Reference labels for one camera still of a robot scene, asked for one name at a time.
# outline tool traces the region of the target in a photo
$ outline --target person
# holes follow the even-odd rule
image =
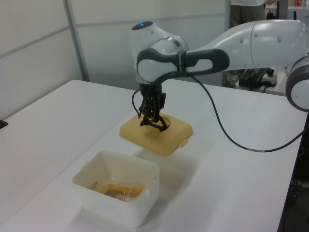
[[[231,0],[230,28],[243,23],[266,20],[265,4],[271,5],[274,0]],[[227,81],[234,86],[243,71],[231,70]]]

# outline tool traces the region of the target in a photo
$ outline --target white plastic container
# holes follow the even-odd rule
[[[112,151],[99,152],[72,181],[84,208],[128,227],[141,224],[159,196],[159,166],[137,157]],[[109,183],[143,188],[132,202],[100,193]]]

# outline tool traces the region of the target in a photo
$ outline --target black cable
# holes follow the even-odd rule
[[[219,125],[223,131],[223,133],[226,135],[226,137],[233,143],[235,144],[236,146],[242,148],[242,149],[245,149],[245,150],[248,150],[248,151],[254,151],[254,152],[273,152],[273,151],[278,151],[280,149],[283,149],[285,147],[287,147],[288,145],[290,145],[291,143],[293,143],[296,139],[298,139],[300,136],[302,136],[304,133],[306,133],[307,131],[309,131],[309,127],[307,127],[306,129],[304,129],[302,132],[300,132],[294,139],[292,139],[291,141],[289,141],[288,143],[286,143],[285,145],[283,146],[280,146],[280,147],[277,147],[277,148],[274,148],[274,149],[270,149],[270,150],[256,150],[256,149],[251,149],[251,148],[247,148],[245,146],[242,146],[238,143],[236,143],[225,131],[225,129],[223,128],[222,126],[222,123],[220,121],[220,118],[219,118],[219,115],[218,115],[218,112],[217,112],[217,108],[214,104],[214,101],[212,99],[212,96],[211,94],[208,92],[208,90],[206,89],[206,87],[199,81],[197,80],[194,76],[192,75],[189,75],[189,77],[191,77],[193,80],[195,80],[200,86],[202,86],[202,88],[206,91],[206,93],[208,94],[210,100],[211,100],[211,103],[212,103],[212,106],[213,106],[213,109],[214,109],[214,112],[216,113],[216,117],[217,117],[217,120],[219,122]]]
[[[268,86],[265,85],[264,90],[263,90],[263,93],[265,93],[265,91],[266,91],[267,88],[268,88]]]
[[[139,114],[139,112],[138,112],[138,110],[136,109],[135,104],[134,104],[134,95],[137,94],[138,92],[140,92],[140,90],[141,90],[141,88],[135,90],[134,93],[133,93],[133,95],[132,95],[132,105],[133,105],[133,108],[135,109],[135,111],[136,111],[136,113],[137,113],[138,116],[139,116],[140,114]]]

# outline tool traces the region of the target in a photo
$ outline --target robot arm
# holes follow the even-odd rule
[[[303,58],[308,46],[308,29],[300,21],[294,20],[242,24],[196,50],[188,50],[184,39],[161,30],[153,22],[137,24],[131,31],[131,49],[137,81],[144,97],[140,107],[144,125],[160,120],[158,114],[165,100],[161,84],[169,78],[283,66]]]

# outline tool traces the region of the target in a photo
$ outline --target metal rod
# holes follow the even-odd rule
[[[92,188],[90,190],[93,190],[93,188],[97,185],[97,181],[95,182],[95,184],[92,186]]]

